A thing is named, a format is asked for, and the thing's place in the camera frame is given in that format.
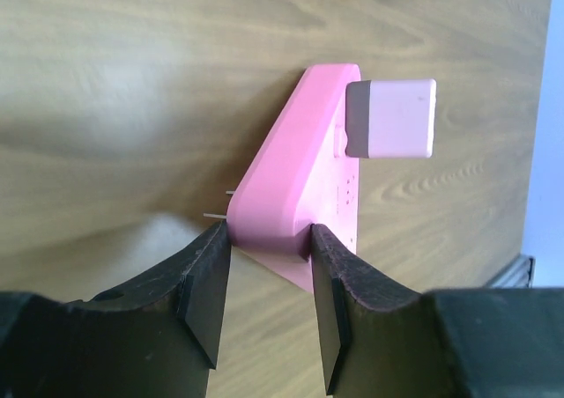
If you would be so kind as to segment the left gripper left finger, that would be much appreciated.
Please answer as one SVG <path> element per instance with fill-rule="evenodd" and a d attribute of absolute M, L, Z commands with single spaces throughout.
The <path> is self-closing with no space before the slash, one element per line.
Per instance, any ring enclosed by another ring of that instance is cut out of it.
<path fill-rule="evenodd" d="M 218 222 L 88 301 L 3 292 L 2 396 L 205 396 L 230 261 L 227 226 Z"/>

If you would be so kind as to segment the pink triangular power strip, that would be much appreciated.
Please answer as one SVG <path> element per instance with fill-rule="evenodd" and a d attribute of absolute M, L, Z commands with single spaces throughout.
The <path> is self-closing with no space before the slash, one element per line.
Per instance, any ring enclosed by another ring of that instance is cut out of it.
<path fill-rule="evenodd" d="M 307 292 L 311 225 L 357 246 L 360 162 L 345 154 L 345 88 L 358 80 L 354 63 L 308 67 L 230 193 L 232 244 Z"/>

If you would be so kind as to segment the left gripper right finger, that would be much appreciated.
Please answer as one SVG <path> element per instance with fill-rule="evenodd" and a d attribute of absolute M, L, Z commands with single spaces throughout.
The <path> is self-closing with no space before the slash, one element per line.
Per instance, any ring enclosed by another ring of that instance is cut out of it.
<path fill-rule="evenodd" d="M 560 288 L 418 293 L 325 225 L 311 228 L 316 318 L 332 397 L 560 397 Z"/>

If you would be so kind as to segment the small pink square adapter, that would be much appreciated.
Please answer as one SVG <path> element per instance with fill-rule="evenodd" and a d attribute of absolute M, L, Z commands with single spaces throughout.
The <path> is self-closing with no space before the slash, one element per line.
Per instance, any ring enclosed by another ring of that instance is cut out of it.
<path fill-rule="evenodd" d="M 345 89 L 345 154 L 430 158 L 437 84 L 433 79 L 364 80 Z"/>

